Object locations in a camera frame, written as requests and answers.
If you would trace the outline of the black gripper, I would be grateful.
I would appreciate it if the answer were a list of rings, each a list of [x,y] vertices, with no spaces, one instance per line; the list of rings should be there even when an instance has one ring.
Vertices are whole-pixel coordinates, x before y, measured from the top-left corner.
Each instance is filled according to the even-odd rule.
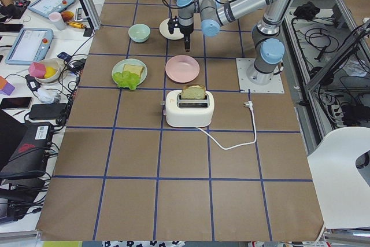
[[[180,32],[184,35],[184,49],[186,52],[190,51],[190,45],[191,45],[191,34],[193,33],[193,17],[190,17],[188,19],[184,19],[182,17],[174,16],[171,17],[168,22],[168,31],[170,34],[174,34],[175,28],[180,28]]]

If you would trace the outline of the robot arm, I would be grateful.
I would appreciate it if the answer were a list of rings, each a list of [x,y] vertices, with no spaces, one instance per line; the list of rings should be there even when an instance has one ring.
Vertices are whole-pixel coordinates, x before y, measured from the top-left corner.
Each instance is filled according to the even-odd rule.
[[[287,8],[293,0],[176,0],[176,16],[167,22],[169,33],[177,28],[184,36],[184,48],[190,51],[191,34],[194,30],[194,15],[201,19],[202,33],[214,37],[224,25],[264,9],[262,19],[254,26],[252,38],[257,57],[247,71],[247,78],[254,84],[266,85],[272,77],[277,64],[281,62],[285,48],[277,34]]]

